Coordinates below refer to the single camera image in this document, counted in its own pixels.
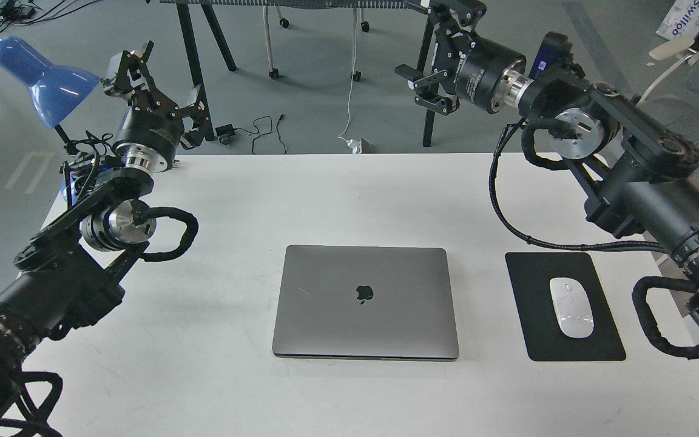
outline mouse pad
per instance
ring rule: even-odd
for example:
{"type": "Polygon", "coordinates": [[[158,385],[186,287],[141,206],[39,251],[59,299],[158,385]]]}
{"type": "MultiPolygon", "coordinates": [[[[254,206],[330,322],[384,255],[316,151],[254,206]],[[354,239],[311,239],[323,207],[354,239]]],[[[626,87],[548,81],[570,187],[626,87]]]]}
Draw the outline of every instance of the mouse pad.
{"type": "Polygon", "coordinates": [[[623,361],[611,310],[590,255],[584,252],[508,252],[508,276],[522,324],[527,356],[533,361],[623,361]],[[563,334],[555,316],[549,280],[571,277],[586,291],[594,329],[586,338],[563,334]]]}

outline white mouse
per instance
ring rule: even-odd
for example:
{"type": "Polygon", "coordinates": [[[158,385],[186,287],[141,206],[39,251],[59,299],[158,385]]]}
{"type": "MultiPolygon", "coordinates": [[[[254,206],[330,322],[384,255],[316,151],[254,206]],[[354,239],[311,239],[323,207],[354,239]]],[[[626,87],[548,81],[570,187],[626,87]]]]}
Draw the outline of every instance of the white mouse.
{"type": "Polygon", "coordinates": [[[584,287],[571,277],[552,277],[549,288],[563,334],[571,338],[590,337],[595,323],[584,287]]]}

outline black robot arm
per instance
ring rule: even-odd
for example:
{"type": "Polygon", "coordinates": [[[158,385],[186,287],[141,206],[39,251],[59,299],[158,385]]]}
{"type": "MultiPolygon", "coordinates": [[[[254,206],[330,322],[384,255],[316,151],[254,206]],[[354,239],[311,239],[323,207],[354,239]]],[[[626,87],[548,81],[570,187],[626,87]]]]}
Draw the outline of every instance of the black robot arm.
{"type": "MultiPolygon", "coordinates": [[[[197,235],[198,222],[190,213],[150,208],[140,200],[152,192],[153,172],[172,168],[180,137],[198,146],[203,133],[192,134],[210,128],[200,103],[180,109],[155,88],[146,64],[150,50],[152,42],[141,57],[129,52],[113,57],[119,68],[104,81],[108,94],[129,103],[115,142],[115,166],[94,176],[89,192],[81,190],[74,205],[31,238],[15,259],[20,276],[0,293],[0,426],[23,429],[19,436],[58,435],[47,417],[61,393],[61,378],[25,373],[25,358],[45,338],[61,340],[72,328],[92,326],[121,304],[125,291],[120,280],[137,260],[173,260],[197,235]],[[194,130],[186,134],[183,117],[194,119],[194,130]],[[147,254],[159,217],[184,222],[186,230],[177,249],[147,254]],[[122,252],[103,268],[81,246],[81,237],[98,251],[122,252]],[[39,407],[25,387],[36,381],[52,387],[39,407]],[[25,421],[2,418],[13,404],[25,421]]],[[[196,96],[194,89],[191,99],[196,101],[196,96]]],[[[96,153],[95,160],[101,158],[96,153]]]]}
{"type": "Polygon", "coordinates": [[[587,195],[588,221],[616,238],[649,231],[682,268],[689,285],[641,280],[633,302],[652,345],[669,354],[699,357],[699,348],[667,344],[646,305],[649,288],[665,285],[688,291],[694,294],[688,305],[699,325],[699,186],[690,178],[699,167],[697,148],[613,87],[585,80],[565,35],[547,34],[525,75],[524,56],[478,36],[475,23],[471,28],[461,25],[445,8],[452,6],[431,2],[418,8],[435,24],[433,72],[424,75],[410,66],[396,69],[410,81],[415,102],[443,115],[456,110],[459,100],[488,113],[505,106],[518,110],[527,119],[522,132],[526,159],[553,171],[570,171],[587,195]],[[439,86],[451,97],[441,96],[439,86]],[[560,160],[536,154],[535,130],[549,132],[560,160]],[[620,130],[624,153],[609,167],[597,154],[620,130]]]}

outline laptop lid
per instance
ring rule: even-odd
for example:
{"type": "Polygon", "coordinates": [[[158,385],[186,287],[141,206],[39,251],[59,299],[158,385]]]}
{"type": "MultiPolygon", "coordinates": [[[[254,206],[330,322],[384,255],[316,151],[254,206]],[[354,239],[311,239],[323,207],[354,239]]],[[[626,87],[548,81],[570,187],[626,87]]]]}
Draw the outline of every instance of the laptop lid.
{"type": "Polygon", "coordinates": [[[447,253],[288,246],[272,351],[282,357],[457,359],[447,253]]]}

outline lamp shade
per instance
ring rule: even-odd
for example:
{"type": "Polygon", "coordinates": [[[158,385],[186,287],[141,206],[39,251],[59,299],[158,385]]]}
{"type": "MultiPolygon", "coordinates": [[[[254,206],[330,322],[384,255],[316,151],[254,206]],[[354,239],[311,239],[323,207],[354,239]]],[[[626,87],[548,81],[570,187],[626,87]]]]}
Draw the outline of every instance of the lamp shade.
{"type": "Polygon", "coordinates": [[[17,36],[0,39],[0,67],[29,88],[36,114],[48,129],[75,110],[100,82],[85,70],[54,66],[17,36]]]}

